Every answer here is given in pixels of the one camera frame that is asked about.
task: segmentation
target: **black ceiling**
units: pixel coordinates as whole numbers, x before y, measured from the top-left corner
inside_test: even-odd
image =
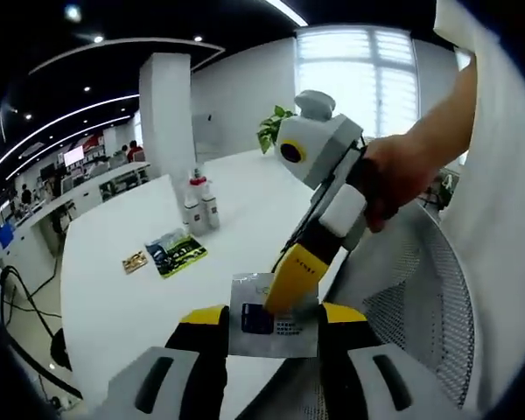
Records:
[[[283,2],[309,25],[394,26],[410,30],[415,38],[443,44],[431,30],[435,0]],[[80,7],[82,20],[78,24],[65,19],[67,3]],[[0,157],[34,130],[60,116],[137,93],[139,69],[153,52],[187,52],[193,64],[214,52],[198,46],[159,42],[103,45],[56,60],[27,75],[59,54],[92,45],[96,34],[106,40],[149,37],[191,40],[201,35],[204,42],[226,49],[219,60],[252,46],[292,36],[296,28],[263,0],[0,2],[0,104],[6,139],[0,128]],[[87,93],[83,91],[85,86],[91,87]],[[4,179],[24,162],[19,154],[31,144],[54,143],[87,126],[134,112],[137,107],[137,99],[114,102],[67,118],[39,133],[0,165],[0,191],[6,187]],[[33,118],[26,121],[24,113],[31,113]]]

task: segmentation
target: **desk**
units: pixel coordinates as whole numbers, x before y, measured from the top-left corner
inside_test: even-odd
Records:
[[[3,265],[13,265],[24,279],[27,289],[34,293],[54,276],[58,236],[53,232],[48,216],[70,201],[76,202],[76,217],[102,203],[99,186],[129,172],[149,166],[147,162],[125,164],[112,171],[91,178],[57,199],[43,205],[24,220],[14,231],[14,238],[6,249],[0,247]]]
[[[205,163],[220,230],[201,236],[208,255],[163,279],[153,260],[125,275],[122,260],[181,226],[167,176],[87,212],[68,230],[61,271],[62,322],[73,378],[93,409],[109,380],[148,347],[164,346],[193,309],[229,305],[232,275],[269,271],[309,207],[312,191],[259,150]],[[323,297],[345,254],[319,285]],[[227,357],[220,418],[239,415],[282,364]]]

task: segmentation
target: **white sleeve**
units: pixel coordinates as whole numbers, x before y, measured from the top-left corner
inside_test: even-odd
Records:
[[[443,39],[474,53],[474,30],[478,25],[457,0],[437,0],[434,32]]]

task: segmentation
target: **human hand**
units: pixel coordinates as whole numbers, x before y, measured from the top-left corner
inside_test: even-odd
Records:
[[[378,138],[367,146],[364,158],[375,163],[381,176],[381,191],[367,203],[365,212],[372,232],[383,230],[385,214],[415,199],[438,173],[419,146],[411,134]],[[368,197],[367,186],[366,177],[362,177],[358,189]]]

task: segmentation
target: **potted plant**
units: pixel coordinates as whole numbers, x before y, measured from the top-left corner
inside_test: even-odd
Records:
[[[278,131],[282,120],[291,116],[294,116],[293,112],[276,105],[274,107],[274,115],[261,122],[261,129],[256,133],[256,136],[259,139],[262,154],[265,154],[271,145],[277,143]]]

